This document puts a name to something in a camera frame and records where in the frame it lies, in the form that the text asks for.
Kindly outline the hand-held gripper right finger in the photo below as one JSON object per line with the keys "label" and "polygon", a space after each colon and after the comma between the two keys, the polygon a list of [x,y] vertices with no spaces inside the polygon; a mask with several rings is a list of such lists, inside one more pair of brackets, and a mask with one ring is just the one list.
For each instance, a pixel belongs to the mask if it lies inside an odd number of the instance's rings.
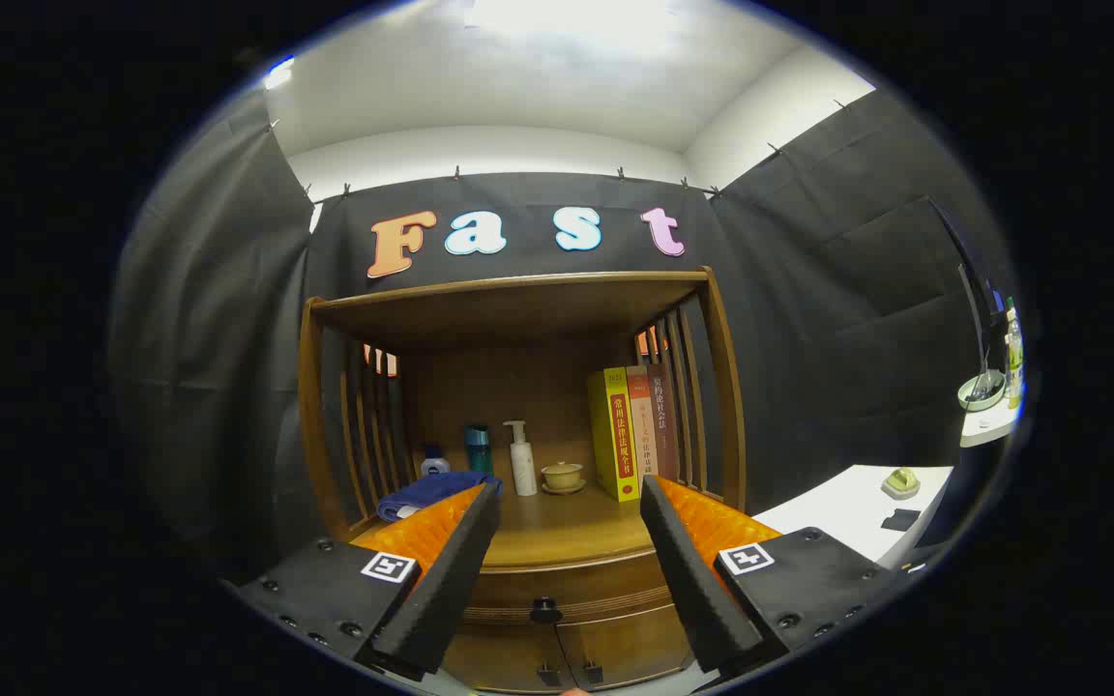
{"label": "hand-held gripper right finger", "polygon": [[641,518],[695,660],[724,678],[827,643],[895,581],[817,526],[780,535],[666,478],[641,481]]}

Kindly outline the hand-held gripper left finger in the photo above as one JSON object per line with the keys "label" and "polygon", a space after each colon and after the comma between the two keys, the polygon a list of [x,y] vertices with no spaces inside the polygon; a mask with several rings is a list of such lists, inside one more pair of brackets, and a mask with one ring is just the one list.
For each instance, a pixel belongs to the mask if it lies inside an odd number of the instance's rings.
{"label": "hand-held gripper left finger", "polygon": [[364,542],[317,538],[228,590],[332,660],[420,682],[444,661],[499,521],[496,486],[472,486]]}

